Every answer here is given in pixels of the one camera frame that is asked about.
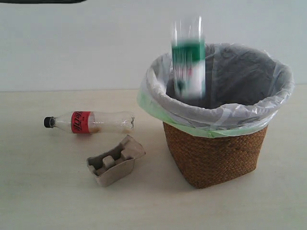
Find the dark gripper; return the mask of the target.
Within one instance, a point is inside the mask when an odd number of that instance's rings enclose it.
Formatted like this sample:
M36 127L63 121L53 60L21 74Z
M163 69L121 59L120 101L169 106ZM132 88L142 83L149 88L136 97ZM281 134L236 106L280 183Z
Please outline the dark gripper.
M0 0L7 4L75 4L85 0Z

